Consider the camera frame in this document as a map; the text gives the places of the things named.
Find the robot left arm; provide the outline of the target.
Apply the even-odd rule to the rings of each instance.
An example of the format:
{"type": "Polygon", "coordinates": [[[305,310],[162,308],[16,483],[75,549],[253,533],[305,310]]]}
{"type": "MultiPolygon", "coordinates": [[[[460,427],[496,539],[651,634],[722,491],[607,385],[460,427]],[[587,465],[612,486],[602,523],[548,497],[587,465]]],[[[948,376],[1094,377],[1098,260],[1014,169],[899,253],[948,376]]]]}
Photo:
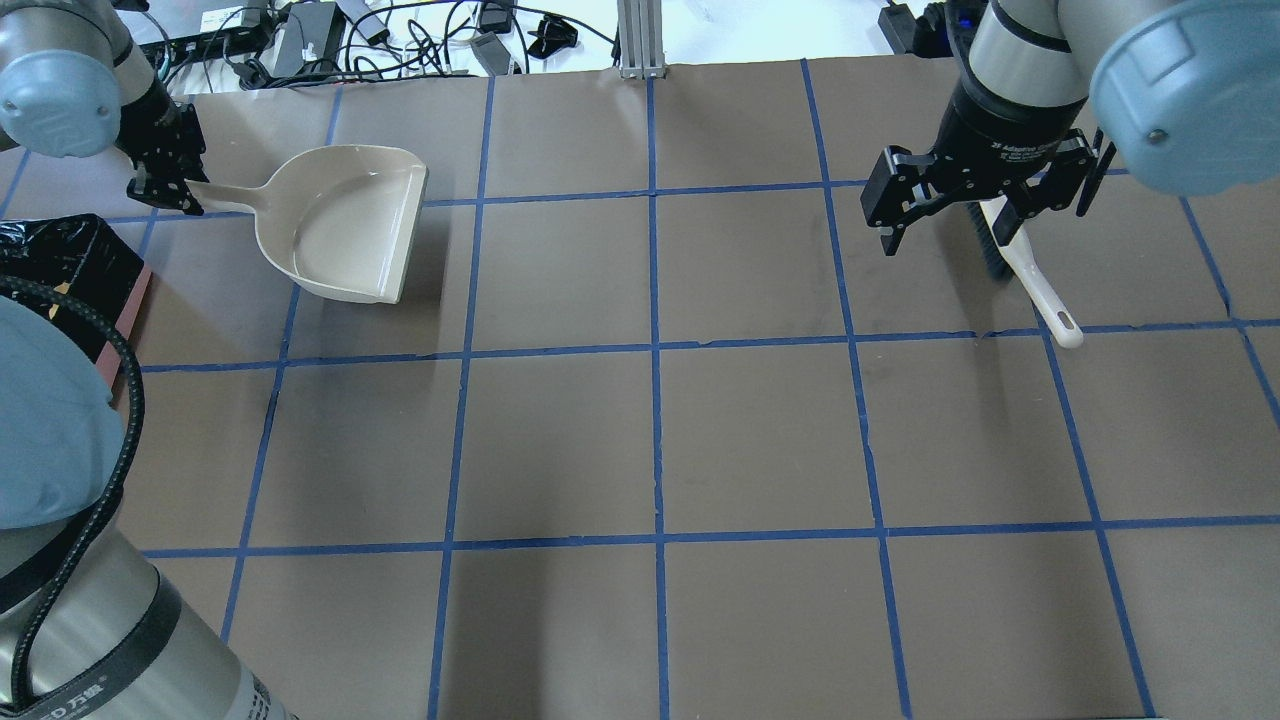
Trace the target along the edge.
{"type": "MultiPolygon", "coordinates": [[[[3,149],[129,158],[136,202],[202,215],[196,110],[114,1],[3,4],[3,149]]],[[[118,529],[145,421],[116,319],[14,273],[3,249],[3,716],[288,719],[291,711],[118,529]]]]}

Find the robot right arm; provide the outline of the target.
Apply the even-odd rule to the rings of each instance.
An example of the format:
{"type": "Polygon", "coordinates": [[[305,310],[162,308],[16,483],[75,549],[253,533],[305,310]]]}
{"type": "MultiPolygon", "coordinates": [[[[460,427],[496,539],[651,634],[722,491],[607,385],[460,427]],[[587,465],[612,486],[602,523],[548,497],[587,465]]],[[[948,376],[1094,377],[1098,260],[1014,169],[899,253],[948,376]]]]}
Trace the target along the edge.
{"type": "Polygon", "coordinates": [[[1005,199],[998,242],[1084,214],[1112,158],[1184,197],[1277,176],[1275,1],[946,1],[943,22],[959,78],[934,142],[888,146],[861,191],[888,256],[954,204],[1005,199]]]}

